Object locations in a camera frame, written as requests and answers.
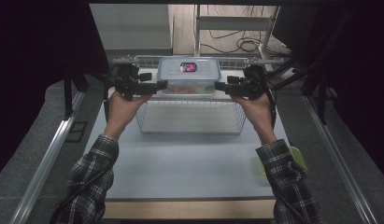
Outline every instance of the person's left hand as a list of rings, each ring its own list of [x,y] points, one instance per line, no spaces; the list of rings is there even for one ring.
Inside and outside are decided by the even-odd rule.
[[[138,108],[150,97],[151,95],[143,95],[127,101],[121,93],[114,91],[109,98],[109,116],[104,134],[118,140],[127,124],[135,117]]]

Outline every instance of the shirt cuff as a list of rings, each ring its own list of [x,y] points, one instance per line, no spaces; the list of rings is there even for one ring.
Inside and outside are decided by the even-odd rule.
[[[264,167],[270,169],[294,161],[284,139],[264,145],[256,149]]]
[[[89,154],[106,158],[106,160],[113,160],[119,156],[119,142],[105,134],[99,134]]]

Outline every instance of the plaid shirt sleeve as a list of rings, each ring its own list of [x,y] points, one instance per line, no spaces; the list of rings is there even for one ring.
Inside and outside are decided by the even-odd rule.
[[[282,195],[308,223],[324,223],[318,205],[304,182],[306,171],[293,159],[283,139],[256,149],[263,163],[270,185],[276,185],[277,198],[274,218],[278,224],[303,223],[291,209],[279,200]]]
[[[72,195],[84,183],[100,173],[119,155],[118,142],[106,135],[99,135],[89,153],[73,166],[67,181],[65,198]],[[102,223],[105,213],[105,197],[113,184],[112,168],[83,190],[64,210],[61,222]]]

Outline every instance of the dark background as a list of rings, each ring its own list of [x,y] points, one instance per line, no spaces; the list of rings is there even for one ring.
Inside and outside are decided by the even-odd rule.
[[[320,8],[308,21],[314,29],[299,34],[302,47],[337,20],[338,11]],[[313,51],[299,63],[315,56]],[[384,3],[357,6],[330,58],[325,69],[338,95],[334,106],[384,174]],[[49,85],[65,73],[107,69],[87,2],[0,1],[0,171],[34,122]]]

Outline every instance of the green object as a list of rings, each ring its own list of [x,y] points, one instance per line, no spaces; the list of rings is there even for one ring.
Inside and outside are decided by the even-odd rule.
[[[293,156],[293,159],[303,168],[305,169],[306,171],[308,170],[307,169],[307,165],[306,165],[306,162],[305,162],[305,158],[303,157],[302,155],[302,152],[297,148],[297,147],[289,147],[289,150],[291,152],[291,155]],[[265,170],[264,170],[264,166],[262,164],[262,161],[261,159],[258,157],[258,163],[259,163],[259,167],[261,168],[261,171],[264,175],[266,175],[265,173]]]

